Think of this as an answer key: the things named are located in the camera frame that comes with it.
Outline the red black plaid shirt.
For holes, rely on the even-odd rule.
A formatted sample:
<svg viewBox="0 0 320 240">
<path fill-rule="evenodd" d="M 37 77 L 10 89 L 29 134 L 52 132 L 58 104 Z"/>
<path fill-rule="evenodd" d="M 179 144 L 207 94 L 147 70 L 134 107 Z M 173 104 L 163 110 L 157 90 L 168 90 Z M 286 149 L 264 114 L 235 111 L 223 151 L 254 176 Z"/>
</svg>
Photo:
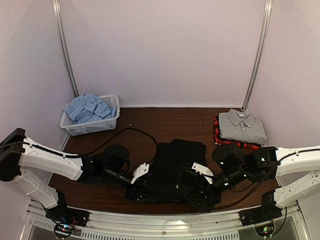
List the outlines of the red black plaid shirt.
<svg viewBox="0 0 320 240">
<path fill-rule="evenodd" d="M 214 144 L 217 146 L 224 145 L 224 144 L 236 144 L 239 148 L 247 149 L 247 150 L 257 150 L 262 147 L 261 145 L 255 144 L 255 143 L 247 143 L 247 142 L 221 138 L 218 116 L 214 117 L 213 133 L 214 133 Z"/>
</svg>

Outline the grey button shirt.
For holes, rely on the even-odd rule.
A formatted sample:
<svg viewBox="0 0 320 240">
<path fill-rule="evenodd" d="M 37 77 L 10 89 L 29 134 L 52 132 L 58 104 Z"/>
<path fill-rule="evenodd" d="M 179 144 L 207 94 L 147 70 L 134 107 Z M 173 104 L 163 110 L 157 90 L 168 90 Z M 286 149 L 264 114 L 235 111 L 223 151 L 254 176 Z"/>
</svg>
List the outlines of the grey button shirt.
<svg viewBox="0 0 320 240">
<path fill-rule="evenodd" d="M 230 109 L 218 115 L 220 137 L 225 140 L 265 145 L 268 137 L 263 123 L 249 112 Z"/>
</svg>

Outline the black long sleeve shirt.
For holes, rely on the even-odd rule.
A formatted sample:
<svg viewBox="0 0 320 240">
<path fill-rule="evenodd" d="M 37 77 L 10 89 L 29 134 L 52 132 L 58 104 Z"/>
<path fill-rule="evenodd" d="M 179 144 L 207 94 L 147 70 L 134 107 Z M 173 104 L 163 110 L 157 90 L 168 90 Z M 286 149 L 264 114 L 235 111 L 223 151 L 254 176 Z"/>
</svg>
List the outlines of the black long sleeve shirt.
<svg viewBox="0 0 320 240">
<path fill-rule="evenodd" d="M 184 200 L 184 170 L 192 170 L 197 162 L 206 166 L 207 147 L 202 142 L 174 139 L 156 147 L 146 180 L 146 192 L 154 203 L 175 203 Z"/>
</svg>

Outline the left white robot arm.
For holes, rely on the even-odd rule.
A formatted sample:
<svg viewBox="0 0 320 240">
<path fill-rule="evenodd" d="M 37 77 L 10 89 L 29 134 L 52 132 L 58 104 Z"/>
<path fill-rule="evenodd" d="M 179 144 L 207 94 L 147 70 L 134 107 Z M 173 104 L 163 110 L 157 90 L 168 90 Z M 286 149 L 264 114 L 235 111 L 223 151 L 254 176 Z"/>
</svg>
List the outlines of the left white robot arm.
<svg viewBox="0 0 320 240">
<path fill-rule="evenodd" d="M 102 184 L 119 179 L 126 186 L 148 173 L 149 163 L 143 163 L 130 174 L 129 151 L 122 145 L 108 145 L 107 139 L 96 149 L 84 154 L 71 154 L 46 147 L 15 129 L 0 143 L 0 180 L 13 182 L 26 195 L 51 210 L 61 222 L 72 218 L 64 194 L 44 183 L 31 169 L 39 169 L 66 177 L 82 184 Z"/>
</svg>

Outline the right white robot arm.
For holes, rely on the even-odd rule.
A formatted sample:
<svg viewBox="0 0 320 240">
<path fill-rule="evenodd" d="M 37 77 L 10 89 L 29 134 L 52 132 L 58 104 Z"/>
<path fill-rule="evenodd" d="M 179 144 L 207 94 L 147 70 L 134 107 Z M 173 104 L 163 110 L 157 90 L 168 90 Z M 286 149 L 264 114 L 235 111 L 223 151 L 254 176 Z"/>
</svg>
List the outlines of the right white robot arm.
<svg viewBox="0 0 320 240">
<path fill-rule="evenodd" d="M 314 192 L 320 186 L 320 147 L 261 147 L 250 153 L 237 145 L 218 146 L 211 155 L 221 168 L 214 174 L 207 166 L 193 162 L 179 178 L 183 199 L 204 211 L 224 210 L 239 205 L 265 181 L 276 180 L 278 187 L 264 194 L 265 203 L 256 210 L 259 220 L 268 220 L 276 207 L 282 209 Z M 222 193 L 243 181 L 253 187 L 238 200 L 220 205 Z"/>
</svg>

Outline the white plastic basket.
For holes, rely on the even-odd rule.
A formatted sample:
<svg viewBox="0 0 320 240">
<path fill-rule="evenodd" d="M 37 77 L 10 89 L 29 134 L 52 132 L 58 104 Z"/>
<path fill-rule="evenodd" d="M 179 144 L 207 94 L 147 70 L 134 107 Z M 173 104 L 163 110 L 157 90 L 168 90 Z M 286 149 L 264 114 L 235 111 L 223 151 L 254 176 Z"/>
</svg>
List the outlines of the white plastic basket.
<svg viewBox="0 0 320 240">
<path fill-rule="evenodd" d="M 72 136 L 114 130 L 119 116 L 120 102 L 116 94 L 86 93 L 66 105 L 60 127 Z"/>
</svg>

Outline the light blue shirt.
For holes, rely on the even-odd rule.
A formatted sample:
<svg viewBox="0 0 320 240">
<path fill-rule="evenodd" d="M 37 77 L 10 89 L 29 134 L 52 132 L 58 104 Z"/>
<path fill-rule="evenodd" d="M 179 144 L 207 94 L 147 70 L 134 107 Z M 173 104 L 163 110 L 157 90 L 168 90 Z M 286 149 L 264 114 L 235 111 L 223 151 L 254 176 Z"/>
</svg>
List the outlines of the light blue shirt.
<svg viewBox="0 0 320 240">
<path fill-rule="evenodd" d="M 74 98 L 63 111 L 74 124 L 85 124 L 116 117 L 117 106 L 109 107 L 99 96 L 86 93 Z"/>
</svg>

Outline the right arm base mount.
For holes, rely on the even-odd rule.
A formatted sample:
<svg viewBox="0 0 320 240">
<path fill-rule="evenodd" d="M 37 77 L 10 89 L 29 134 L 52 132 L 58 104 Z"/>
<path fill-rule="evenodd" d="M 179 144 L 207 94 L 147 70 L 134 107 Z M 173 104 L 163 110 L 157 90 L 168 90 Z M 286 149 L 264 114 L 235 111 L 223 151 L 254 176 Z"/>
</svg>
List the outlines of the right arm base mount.
<svg viewBox="0 0 320 240">
<path fill-rule="evenodd" d="M 274 220 L 282 216 L 282 209 L 276 206 L 275 192 L 275 190 L 270 190 L 264 193 L 261 206 L 239 212 L 242 226 L 254 225 L 255 233 L 264 239 L 276 233 Z"/>
</svg>

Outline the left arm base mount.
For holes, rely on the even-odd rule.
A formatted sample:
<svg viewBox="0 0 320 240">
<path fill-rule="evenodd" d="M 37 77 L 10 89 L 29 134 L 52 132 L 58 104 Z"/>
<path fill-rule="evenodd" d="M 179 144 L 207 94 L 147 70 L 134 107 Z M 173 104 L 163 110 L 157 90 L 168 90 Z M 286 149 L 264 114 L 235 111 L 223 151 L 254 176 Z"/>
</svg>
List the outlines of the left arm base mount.
<svg viewBox="0 0 320 240">
<path fill-rule="evenodd" d="M 86 227 L 90 213 L 67 206 L 65 195 L 57 190 L 57 206 L 53 208 L 42 207 L 46 217 L 51 219 L 55 225 L 53 233 L 58 239 L 64 240 L 70 237 L 76 226 Z"/>
</svg>

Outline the right aluminium frame post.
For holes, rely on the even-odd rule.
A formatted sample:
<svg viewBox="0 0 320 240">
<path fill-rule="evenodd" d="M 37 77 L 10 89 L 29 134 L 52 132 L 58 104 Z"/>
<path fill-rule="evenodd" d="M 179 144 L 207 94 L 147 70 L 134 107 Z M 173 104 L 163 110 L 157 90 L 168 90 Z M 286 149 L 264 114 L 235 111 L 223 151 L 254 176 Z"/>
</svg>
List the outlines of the right aluminium frame post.
<svg viewBox="0 0 320 240">
<path fill-rule="evenodd" d="M 250 103 L 250 99 L 252 97 L 255 83 L 258 79 L 259 70 L 261 67 L 263 54 L 265 51 L 268 35 L 269 35 L 269 29 L 271 24 L 271 18 L 272 18 L 272 6 L 273 1 L 272 0 L 265 0 L 264 1 L 264 9 L 263 9 L 263 15 L 262 15 L 262 22 L 261 22 L 261 28 L 260 28 L 260 34 L 259 34 L 259 40 L 257 45 L 257 50 L 255 54 L 255 59 L 253 62 L 253 68 L 251 71 L 251 75 L 249 78 L 249 84 L 247 87 L 246 95 L 241 107 L 241 110 L 243 112 L 248 111 L 248 106 Z"/>
</svg>

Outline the aluminium frame post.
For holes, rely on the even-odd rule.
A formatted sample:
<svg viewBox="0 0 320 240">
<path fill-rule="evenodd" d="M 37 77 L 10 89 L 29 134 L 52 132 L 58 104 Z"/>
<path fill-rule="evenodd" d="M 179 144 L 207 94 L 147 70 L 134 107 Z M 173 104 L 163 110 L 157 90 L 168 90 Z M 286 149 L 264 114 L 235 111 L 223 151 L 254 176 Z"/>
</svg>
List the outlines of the aluminium frame post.
<svg viewBox="0 0 320 240">
<path fill-rule="evenodd" d="M 61 53 L 62 53 L 62 59 L 64 63 L 64 67 L 66 70 L 67 78 L 69 81 L 69 85 L 71 88 L 71 92 L 74 98 L 79 96 L 79 90 L 76 84 L 73 68 L 72 68 L 72 63 L 68 51 L 68 46 L 67 46 L 67 40 L 65 36 L 65 31 L 64 31 L 64 25 L 63 25 L 63 17 L 62 17 L 62 11 L 61 11 L 61 3 L 59 0 L 53 0 L 52 1 L 52 6 L 53 6 L 53 14 L 55 18 L 55 24 L 57 28 L 57 34 L 59 38 L 59 44 L 61 48 Z"/>
<path fill-rule="evenodd" d="M 253 62 L 253 68 L 251 71 L 251 75 L 249 78 L 249 84 L 247 87 L 246 95 L 241 107 L 241 110 L 243 112 L 248 111 L 248 106 L 250 103 L 250 99 L 252 97 L 255 83 L 258 79 L 259 70 L 261 67 L 263 54 L 265 51 L 268 35 L 269 35 L 269 29 L 271 24 L 271 18 L 272 18 L 272 6 L 273 1 L 272 0 L 265 0 L 264 1 L 264 9 L 263 9 L 263 15 L 262 15 L 262 22 L 261 22 L 261 28 L 260 28 L 260 34 L 259 34 L 259 40 L 257 45 L 257 50 L 255 54 L 255 59 Z"/>
</svg>

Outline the left aluminium frame post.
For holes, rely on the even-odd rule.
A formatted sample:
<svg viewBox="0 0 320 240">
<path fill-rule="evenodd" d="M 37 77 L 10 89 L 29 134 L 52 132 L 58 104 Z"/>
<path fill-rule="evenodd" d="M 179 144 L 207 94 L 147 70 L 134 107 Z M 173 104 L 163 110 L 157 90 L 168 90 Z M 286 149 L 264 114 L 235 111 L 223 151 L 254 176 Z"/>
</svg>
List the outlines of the left aluminium frame post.
<svg viewBox="0 0 320 240">
<path fill-rule="evenodd" d="M 66 70 L 67 78 L 69 81 L 69 85 L 71 88 L 71 92 L 74 98 L 79 96 L 79 90 L 76 84 L 73 68 L 72 68 L 72 63 L 68 51 L 68 46 L 67 46 L 67 40 L 65 36 L 65 31 L 64 31 L 64 25 L 63 25 L 63 17 L 62 17 L 62 11 L 61 11 L 61 3 L 59 0 L 53 0 L 52 1 L 52 6 L 53 6 L 53 14 L 55 18 L 55 24 L 57 28 L 57 34 L 59 38 L 59 44 L 61 48 L 61 53 L 62 53 L 62 59 L 64 63 L 64 67 Z"/>
</svg>

